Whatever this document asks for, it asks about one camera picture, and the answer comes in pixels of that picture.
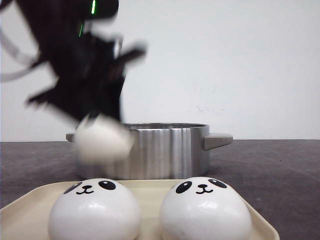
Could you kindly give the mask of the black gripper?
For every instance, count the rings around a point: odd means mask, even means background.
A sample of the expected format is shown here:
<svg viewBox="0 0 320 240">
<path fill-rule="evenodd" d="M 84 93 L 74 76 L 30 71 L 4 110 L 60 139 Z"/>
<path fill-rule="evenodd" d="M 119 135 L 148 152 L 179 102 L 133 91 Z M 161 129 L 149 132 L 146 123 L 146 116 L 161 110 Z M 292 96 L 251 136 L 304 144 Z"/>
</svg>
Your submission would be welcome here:
<svg viewBox="0 0 320 240">
<path fill-rule="evenodd" d="M 122 50 L 121 39 L 106 40 L 86 33 L 82 65 L 75 72 L 58 75 L 56 84 L 29 96 L 28 105 L 48 104 L 74 121 L 101 113 L 121 122 L 121 92 L 126 78 L 126 66 L 138 62 L 147 53 L 146 45 L 137 43 Z"/>
</svg>

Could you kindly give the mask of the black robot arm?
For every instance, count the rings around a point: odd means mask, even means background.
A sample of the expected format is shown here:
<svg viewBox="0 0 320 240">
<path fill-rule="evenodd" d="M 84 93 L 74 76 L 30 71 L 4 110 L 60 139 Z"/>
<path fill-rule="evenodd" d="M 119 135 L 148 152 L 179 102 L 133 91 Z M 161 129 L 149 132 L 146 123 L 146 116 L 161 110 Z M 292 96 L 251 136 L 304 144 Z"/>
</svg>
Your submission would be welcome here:
<svg viewBox="0 0 320 240">
<path fill-rule="evenodd" d="M 104 39 L 92 33 L 90 21 L 113 19 L 117 0 L 18 0 L 16 2 L 38 50 L 22 53 L 4 34 L 1 46 L 26 68 L 2 73 L 8 82 L 48 63 L 57 82 L 54 87 L 27 98 L 27 104 L 49 104 L 75 120 L 110 117 L 121 121 L 120 97 L 126 65 L 145 56 L 143 45 L 122 52 L 122 39 Z"/>
</svg>

